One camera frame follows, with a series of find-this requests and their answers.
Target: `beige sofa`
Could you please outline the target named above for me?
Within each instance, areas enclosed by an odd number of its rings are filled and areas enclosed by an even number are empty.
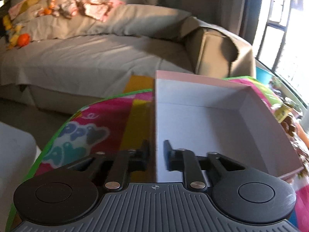
[[[153,77],[157,69],[214,78],[255,76],[249,43],[196,18],[181,20],[180,37],[173,41],[152,38],[153,32],[150,37],[132,31],[119,36],[114,30],[42,40],[11,51],[1,45],[0,97],[73,114],[121,93],[131,75]]]

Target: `floor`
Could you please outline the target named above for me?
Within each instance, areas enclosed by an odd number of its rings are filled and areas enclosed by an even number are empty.
[[[29,132],[42,150],[70,115],[0,99],[0,122]]]

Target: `teal cartoon shape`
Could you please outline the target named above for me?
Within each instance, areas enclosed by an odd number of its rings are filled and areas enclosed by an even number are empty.
[[[62,146],[52,147],[43,162],[49,163],[53,168],[58,168],[83,158],[86,152],[84,147],[74,148],[70,142],[65,142]]]

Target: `pink cloth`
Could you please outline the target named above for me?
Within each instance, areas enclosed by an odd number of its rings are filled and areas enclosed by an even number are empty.
[[[85,15],[105,22],[112,9],[125,3],[120,0],[81,0],[81,4],[85,10]]]
[[[9,15],[10,15],[10,18],[11,18],[12,21],[16,18],[16,16],[19,15],[21,6],[24,4],[25,1],[27,1],[27,0],[22,0],[20,3],[16,4],[15,6],[13,6],[9,9],[8,12],[9,12]]]

